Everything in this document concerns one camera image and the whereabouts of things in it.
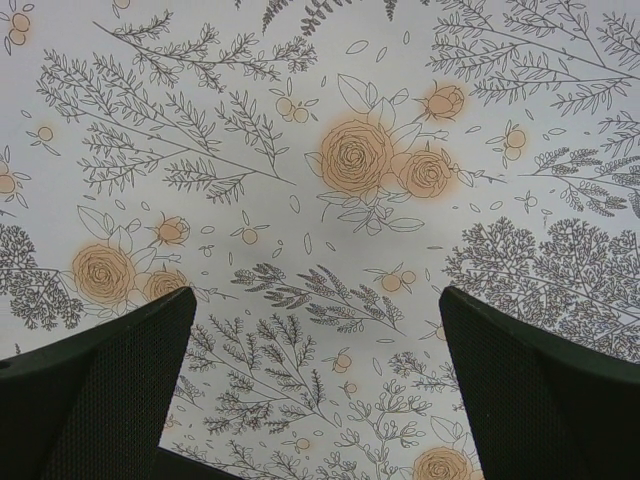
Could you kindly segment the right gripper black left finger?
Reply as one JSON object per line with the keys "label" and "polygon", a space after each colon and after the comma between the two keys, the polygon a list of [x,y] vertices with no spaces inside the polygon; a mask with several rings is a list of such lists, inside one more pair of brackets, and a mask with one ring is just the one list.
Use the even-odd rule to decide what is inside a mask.
{"label": "right gripper black left finger", "polygon": [[195,313],[181,287],[2,360],[2,478],[150,478]]}

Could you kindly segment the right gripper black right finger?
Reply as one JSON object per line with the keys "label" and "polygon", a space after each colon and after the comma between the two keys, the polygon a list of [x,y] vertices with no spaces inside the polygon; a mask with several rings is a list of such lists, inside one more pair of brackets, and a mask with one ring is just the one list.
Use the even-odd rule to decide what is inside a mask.
{"label": "right gripper black right finger", "polygon": [[485,478],[638,478],[638,365],[455,287],[439,309]]}

